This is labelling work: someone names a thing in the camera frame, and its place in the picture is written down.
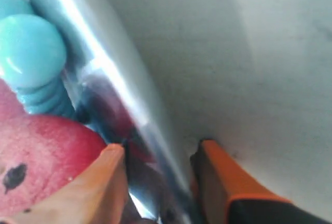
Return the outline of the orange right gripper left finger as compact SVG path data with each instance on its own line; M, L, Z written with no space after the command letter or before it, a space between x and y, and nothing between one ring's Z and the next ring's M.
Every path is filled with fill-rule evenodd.
M10 223L120 223L128 198L125 151L111 144L72 182Z

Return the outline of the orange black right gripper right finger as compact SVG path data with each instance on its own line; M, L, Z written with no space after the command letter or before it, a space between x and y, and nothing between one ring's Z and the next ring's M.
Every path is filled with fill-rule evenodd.
M215 140L201 140L190 159L207 223L327 222L264 187Z

